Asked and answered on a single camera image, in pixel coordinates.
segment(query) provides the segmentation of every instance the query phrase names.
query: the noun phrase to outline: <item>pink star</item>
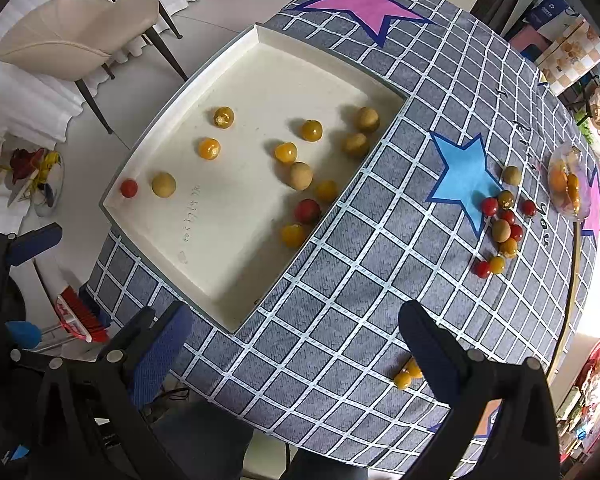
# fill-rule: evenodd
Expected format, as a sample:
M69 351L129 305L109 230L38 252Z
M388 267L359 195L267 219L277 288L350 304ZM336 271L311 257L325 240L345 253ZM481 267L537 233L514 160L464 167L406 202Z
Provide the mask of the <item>pink star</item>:
M311 0L296 7L296 10L348 12L380 46L384 45L392 18L431 23L394 0Z
M589 216L582 224L582 234L593 236L595 241L598 241L600 232L600 181L598 180L597 168L593 171L589 182L589 199L591 200L591 209Z

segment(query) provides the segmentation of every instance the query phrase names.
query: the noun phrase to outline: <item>gray plaid tablecloth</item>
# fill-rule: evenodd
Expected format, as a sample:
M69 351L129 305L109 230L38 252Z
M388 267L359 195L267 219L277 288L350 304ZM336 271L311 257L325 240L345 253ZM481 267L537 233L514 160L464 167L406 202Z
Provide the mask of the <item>gray plaid tablecloth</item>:
M235 336L196 315L173 373L202 396L296 446L357 465L404 472L448 407L424 380L407 391L392 377L409 351L397 312L418 299L466 348L493 360L535 356L546 368L564 322L573 226L549 205L546 164L563 141L595 167L573 120L538 70L467 12L443 0L396 0L433 20L394 21L379 48L349 16L299 12L295 0L267 27L361 64L408 96L397 120L309 245ZM506 273L478 279L476 238L457 205L425 201L443 163L429 131L459 144L482 134L488 166L523 168L520 193L546 207L525 229ZM568 320L580 319L596 248L584 237L580 285ZM160 273L113 228L88 290L116 323L142 306L158 316L179 298ZM484 440L472 441L456 471L471 469Z

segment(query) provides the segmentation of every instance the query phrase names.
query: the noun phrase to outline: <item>person's leg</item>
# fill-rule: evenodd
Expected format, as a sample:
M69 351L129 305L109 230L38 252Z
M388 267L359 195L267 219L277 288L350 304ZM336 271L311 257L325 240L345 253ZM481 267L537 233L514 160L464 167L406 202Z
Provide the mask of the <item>person's leg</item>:
M366 480L367 470L299 449L280 480Z
M205 401L171 410L154 435L191 480L238 480L253 428Z

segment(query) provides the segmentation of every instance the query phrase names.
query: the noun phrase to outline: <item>metal bolt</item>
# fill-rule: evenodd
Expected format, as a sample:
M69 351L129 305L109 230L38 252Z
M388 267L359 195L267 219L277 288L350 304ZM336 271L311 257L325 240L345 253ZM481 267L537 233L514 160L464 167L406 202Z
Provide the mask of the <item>metal bolt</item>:
M58 370L58 368L62 366L62 362L62 358L54 357L51 359L51 361L49 361L49 368L52 370Z
M117 363L124 357L122 350L112 350L107 354L107 361L110 363Z
M481 363L482 361L484 361L484 354L481 350L478 350L477 348L469 348L466 351L466 356L469 359L471 359L471 361L475 361L477 363Z
M532 370L539 370L540 369L540 361L538 361L538 359L536 359L535 357L527 357L525 359L525 363Z

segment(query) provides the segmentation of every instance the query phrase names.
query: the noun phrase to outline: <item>tray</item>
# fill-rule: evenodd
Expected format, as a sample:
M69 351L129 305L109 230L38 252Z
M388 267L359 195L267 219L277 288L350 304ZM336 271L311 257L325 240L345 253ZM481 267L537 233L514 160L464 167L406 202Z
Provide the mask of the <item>tray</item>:
M192 306L226 332L236 332L296 255L280 242L279 230L293 221L295 204L312 196L313 186L298 192L284 182L273 148L294 142L298 160L314 170L314 183L330 178L344 190L360 166L340 148L355 131L358 108L372 106L380 113L375 144L404 101L333 54L255 25L209 60L160 111L101 206ZM235 113L227 130L212 124L220 106ZM324 127L319 142L298 136L308 119ZM221 143L216 160L197 154L205 137ZM151 190L159 171L176 179L168 199ZM133 199L120 195L126 178L138 182Z

